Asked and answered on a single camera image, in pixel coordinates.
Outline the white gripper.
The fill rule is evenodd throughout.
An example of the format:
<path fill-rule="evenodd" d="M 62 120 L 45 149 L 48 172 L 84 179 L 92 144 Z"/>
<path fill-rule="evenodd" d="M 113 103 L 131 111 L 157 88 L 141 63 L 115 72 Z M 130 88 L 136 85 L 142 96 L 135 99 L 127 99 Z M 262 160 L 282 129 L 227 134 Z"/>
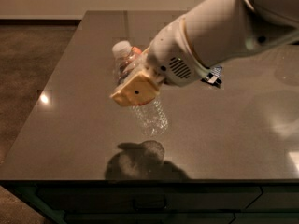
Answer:
<path fill-rule="evenodd" d="M 209 74 L 195 57 L 187 39 L 183 16 L 165 26 L 150 42 L 147 61 L 169 85 L 186 86 Z M 110 95 L 120 106 L 145 105 L 159 92 L 159 85 L 145 71 L 131 73 Z"/>

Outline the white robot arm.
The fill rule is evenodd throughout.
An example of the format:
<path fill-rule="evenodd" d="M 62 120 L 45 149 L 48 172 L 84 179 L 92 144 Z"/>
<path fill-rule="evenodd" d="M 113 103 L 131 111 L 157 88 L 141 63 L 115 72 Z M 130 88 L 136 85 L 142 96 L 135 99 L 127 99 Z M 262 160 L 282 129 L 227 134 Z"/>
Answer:
<path fill-rule="evenodd" d="M 121 106 L 144 105 L 162 84 L 219 84 L 213 68 L 299 36 L 299 0 L 205 0 L 166 25 L 125 69 L 111 94 Z"/>

